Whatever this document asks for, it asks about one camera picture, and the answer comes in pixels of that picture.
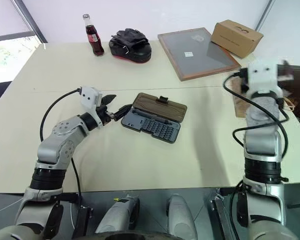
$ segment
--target cardboard box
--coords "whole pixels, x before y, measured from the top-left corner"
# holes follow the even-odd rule
[[[252,53],[264,35],[231,20],[218,22],[211,41],[241,58]]]

